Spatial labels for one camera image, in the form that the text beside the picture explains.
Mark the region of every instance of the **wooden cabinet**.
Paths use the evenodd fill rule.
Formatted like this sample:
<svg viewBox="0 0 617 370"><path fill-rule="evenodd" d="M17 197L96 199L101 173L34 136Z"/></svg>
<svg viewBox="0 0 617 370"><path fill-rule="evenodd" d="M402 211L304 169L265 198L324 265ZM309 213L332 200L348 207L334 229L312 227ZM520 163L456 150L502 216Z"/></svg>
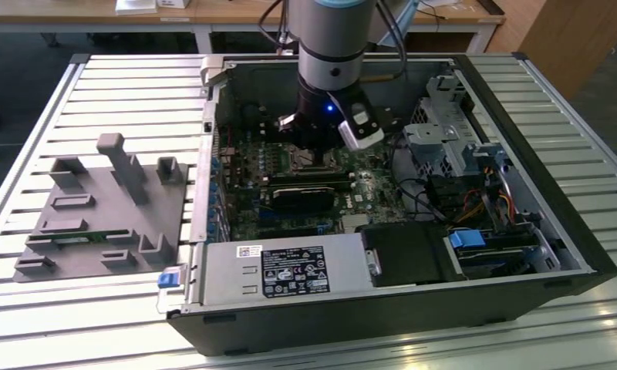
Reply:
<svg viewBox="0 0 617 370"><path fill-rule="evenodd" d="M506 21L488 52L522 52L565 98L617 43L617 0L494 0Z"/></svg>

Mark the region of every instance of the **slotted metal table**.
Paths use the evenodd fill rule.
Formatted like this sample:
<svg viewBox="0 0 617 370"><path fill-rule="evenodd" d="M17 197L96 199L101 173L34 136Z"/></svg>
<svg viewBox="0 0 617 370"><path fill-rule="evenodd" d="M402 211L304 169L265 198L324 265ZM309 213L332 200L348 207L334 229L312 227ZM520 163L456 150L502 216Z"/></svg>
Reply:
<svg viewBox="0 0 617 370"><path fill-rule="evenodd" d="M201 60L93 55L69 64L0 189L0 368L617 368L617 278L512 322L221 358L197 354L164 322L158 274L12 282L56 156L108 166L94 139L121 132L142 164L158 156L196 162ZM617 264L614 154L529 61L508 55L470 61ZM178 262L188 258L194 179L190 169Z"/></svg>

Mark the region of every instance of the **blue latch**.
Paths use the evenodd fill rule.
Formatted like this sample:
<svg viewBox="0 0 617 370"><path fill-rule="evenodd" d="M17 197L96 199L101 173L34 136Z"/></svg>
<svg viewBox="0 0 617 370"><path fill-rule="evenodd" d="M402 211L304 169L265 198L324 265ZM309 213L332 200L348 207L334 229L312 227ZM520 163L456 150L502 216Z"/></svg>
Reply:
<svg viewBox="0 0 617 370"><path fill-rule="evenodd" d="M180 272L164 272L157 278L157 287L160 289L180 287Z"/></svg>
<svg viewBox="0 0 617 370"><path fill-rule="evenodd" d="M456 230L448 238L453 248L484 247L486 245L480 230Z"/></svg>

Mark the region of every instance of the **power supply label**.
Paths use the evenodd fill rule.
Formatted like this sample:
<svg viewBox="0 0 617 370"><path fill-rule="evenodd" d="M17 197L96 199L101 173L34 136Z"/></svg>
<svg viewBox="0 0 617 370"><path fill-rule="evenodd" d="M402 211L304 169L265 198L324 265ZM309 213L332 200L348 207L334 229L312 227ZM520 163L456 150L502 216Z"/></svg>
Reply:
<svg viewBox="0 0 617 370"><path fill-rule="evenodd" d="M265 297L329 292L322 246L261 251L260 265Z"/></svg>

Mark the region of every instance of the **red wire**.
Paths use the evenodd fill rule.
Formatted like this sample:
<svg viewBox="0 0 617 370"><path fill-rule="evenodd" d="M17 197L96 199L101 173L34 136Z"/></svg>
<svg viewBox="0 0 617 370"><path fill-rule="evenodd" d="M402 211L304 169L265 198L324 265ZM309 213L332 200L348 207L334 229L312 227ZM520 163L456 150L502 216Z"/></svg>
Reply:
<svg viewBox="0 0 617 370"><path fill-rule="evenodd" d="M469 199L469 195L472 195L473 193L478 193L478 192L480 192L480 189L473 189L466 192L466 195L464 196L464 209L461 210L461 212L466 210L466 201Z"/></svg>

